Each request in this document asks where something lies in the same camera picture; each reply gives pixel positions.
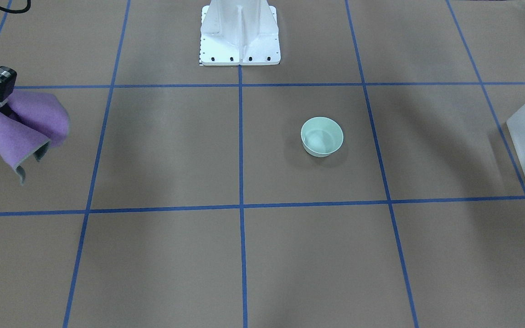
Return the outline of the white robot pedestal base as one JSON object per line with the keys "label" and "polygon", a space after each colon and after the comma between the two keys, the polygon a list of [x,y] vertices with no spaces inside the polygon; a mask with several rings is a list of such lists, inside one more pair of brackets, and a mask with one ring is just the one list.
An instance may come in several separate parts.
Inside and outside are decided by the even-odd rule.
{"label": "white robot pedestal base", "polygon": [[281,62],[277,8],[266,0],[211,0],[201,9],[200,32],[200,65]]}

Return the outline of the mint green bowl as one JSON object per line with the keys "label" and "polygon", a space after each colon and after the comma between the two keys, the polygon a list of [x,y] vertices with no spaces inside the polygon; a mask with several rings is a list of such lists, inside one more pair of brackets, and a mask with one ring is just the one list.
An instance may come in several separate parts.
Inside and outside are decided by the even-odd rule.
{"label": "mint green bowl", "polygon": [[304,150],[317,158],[330,156],[344,143],[344,132],[340,125],[325,117],[309,118],[300,129]]}

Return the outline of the purple cleaning cloth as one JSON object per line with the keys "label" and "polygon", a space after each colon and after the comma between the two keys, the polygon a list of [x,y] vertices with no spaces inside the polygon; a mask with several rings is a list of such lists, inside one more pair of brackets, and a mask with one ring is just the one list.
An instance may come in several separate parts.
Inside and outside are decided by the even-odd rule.
{"label": "purple cleaning cloth", "polygon": [[57,97],[47,92],[14,91],[0,108],[0,156],[17,174],[23,185],[22,167],[28,157],[40,161],[50,148],[60,147],[70,131],[67,110]]}

